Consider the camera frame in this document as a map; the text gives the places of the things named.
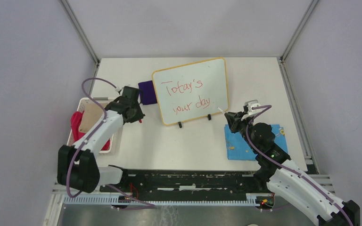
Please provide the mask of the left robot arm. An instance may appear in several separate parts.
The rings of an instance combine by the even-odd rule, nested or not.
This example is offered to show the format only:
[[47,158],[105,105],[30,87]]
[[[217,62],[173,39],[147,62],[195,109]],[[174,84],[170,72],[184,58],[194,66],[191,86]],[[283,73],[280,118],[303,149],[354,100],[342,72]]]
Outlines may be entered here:
[[102,116],[91,130],[71,146],[61,146],[58,151],[59,184],[86,193],[105,185],[111,185],[118,192],[129,187],[129,179],[120,167],[99,167],[97,157],[124,124],[139,122],[145,116],[139,102],[140,92],[140,89],[125,86],[122,94],[103,108]]

